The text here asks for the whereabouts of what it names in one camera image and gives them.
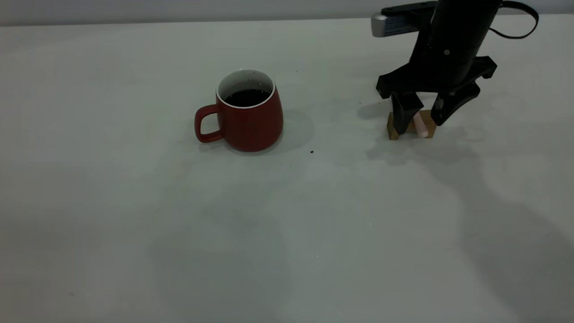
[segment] robotic arm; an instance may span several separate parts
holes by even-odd
[[[501,7],[521,9],[538,25],[538,14],[522,3],[502,0],[439,0],[389,7],[374,14],[375,37],[419,31],[409,62],[379,77],[377,90],[393,102],[394,127],[406,131],[413,116],[423,107],[416,92],[438,93],[431,116],[442,125],[458,108],[476,98],[475,81],[491,78],[497,65],[490,57],[476,57],[480,45]],[[511,37],[521,39],[530,35]]]

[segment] mug handle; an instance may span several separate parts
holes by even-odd
[[[210,143],[212,141],[219,140],[219,139],[223,138],[223,135],[221,134],[221,130],[217,130],[215,132],[208,133],[208,134],[202,134],[201,133],[201,121],[203,120],[203,118],[205,118],[206,116],[208,116],[210,114],[217,113],[218,111],[219,111],[219,109],[217,108],[217,105],[208,105],[208,106],[205,106],[205,107],[199,109],[195,113],[195,136],[202,143]]]

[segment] wooden block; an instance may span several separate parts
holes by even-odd
[[[428,137],[426,137],[426,139],[430,139],[435,135],[435,131],[436,131],[436,124],[434,122],[434,120],[432,120],[431,117],[431,111],[430,110],[421,110],[419,111],[421,114],[421,119],[422,121],[425,123],[425,126],[427,128],[427,130],[429,130],[429,135]],[[401,135],[398,134],[398,132],[395,130],[394,126],[393,126],[393,113],[389,113],[389,120],[387,121],[387,131],[389,132],[389,139],[390,140],[397,140]],[[417,133],[417,129],[414,127],[414,122],[411,120],[411,122],[409,123],[409,127],[406,128],[406,132],[405,133]]]

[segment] pink object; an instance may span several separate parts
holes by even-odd
[[[421,138],[427,138],[429,135],[429,130],[425,126],[425,122],[421,118],[421,114],[417,114],[413,117],[414,127],[417,129],[417,134]]]

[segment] mug rim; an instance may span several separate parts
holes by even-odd
[[[258,104],[256,104],[256,105],[252,105],[252,106],[234,106],[234,105],[230,105],[229,103],[225,102],[225,100],[221,98],[221,95],[219,95],[219,86],[221,85],[221,83],[222,83],[228,76],[230,76],[230,75],[232,75],[232,74],[235,74],[235,73],[239,73],[239,72],[253,72],[253,71],[259,72],[259,73],[261,73],[261,74],[264,74],[265,76],[267,76],[267,77],[271,80],[271,84],[273,85],[273,90],[271,91],[271,94],[269,94],[269,96],[265,99],[265,101],[263,101],[263,102],[261,102],[261,103],[258,103]],[[263,72],[263,71],[261,71],[261,70],[255,69],[255,68],[240,68],[240,69],[238,69],[238,70],[236,70],[236,71],[233,71],[233,72],[231,72],[231,73],[228,73],[227,75],[225,75],[225,76],[221,79],[221,81],[219,81],[219,83],[217,84],[217,87],[215,87],[215,94],[217,95],[217,99],[218,99],[221,103],[225,104],[226,106],[232,107],[232,108],[234,108],[234,109],[244,110],[244,109],[253,109],[254,107],[258,107],[258,106],[262,106],[262,105],[266,104],[269,100],[271,100],[271,97],[273,97],[273,95],[275,94],[276,88],[277,88],[277,86],[275,85],[275,80],[274,80],[273,78],[271,78],[271,76],[269,76],[269,74],[267,74],[267,73],[265,73],[265,72]]]

